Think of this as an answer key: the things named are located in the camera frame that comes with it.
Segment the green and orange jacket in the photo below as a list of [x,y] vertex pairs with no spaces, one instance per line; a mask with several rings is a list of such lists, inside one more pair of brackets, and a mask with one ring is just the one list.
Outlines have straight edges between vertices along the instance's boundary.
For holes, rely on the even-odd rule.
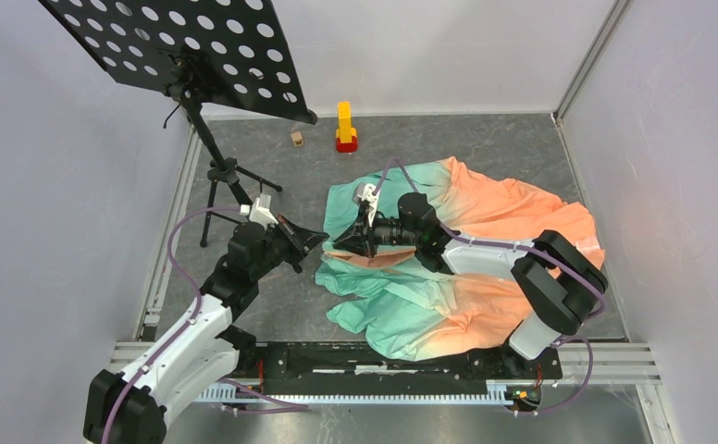
[[[593,265],[604,261],[585,206],[518,179],[489,178],[453,157],[372,173],[364,182],[380,186],[378,209],[386,216],[398,214],[403,194],[421,191],[453,230],[521,240],[552,229]],[[372,258],[340,251],[331,242],[323,250],[316,283],[340,296],[328,320],[363,335],[391,359],[422,361],[499,346],[531,311],[516,283],[429,272],[410,247],[381,247]]]

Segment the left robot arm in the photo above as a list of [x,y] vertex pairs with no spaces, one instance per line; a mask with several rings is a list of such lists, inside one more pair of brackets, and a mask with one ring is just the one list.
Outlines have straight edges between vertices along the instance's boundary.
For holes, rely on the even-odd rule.
[[248,376],[257,365],[253,335],[234,326],[280,265],[295,272],[328,238],[285,216],[239,224],[227,251],[180,319],[122,370],[91,381],[83,436],[92,443],[161,443],[169,426],[221,377]]

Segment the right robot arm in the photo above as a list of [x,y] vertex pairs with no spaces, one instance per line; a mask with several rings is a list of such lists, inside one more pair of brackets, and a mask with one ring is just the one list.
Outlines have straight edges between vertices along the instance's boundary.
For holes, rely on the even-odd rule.
[[381,246],[409,246],[428,271],[509,279],[532,308],[506,341],[501,366],[524,377],[539,356],[559,339],[574,336],[603,306],[608,281],[561,233],[546,229],[534,239],[477,238],[448,228],[423,193],[408,192],[398,215],[378,215],[368,197],[356,200],[356,219],[334,240],[336,249],[365,258]]

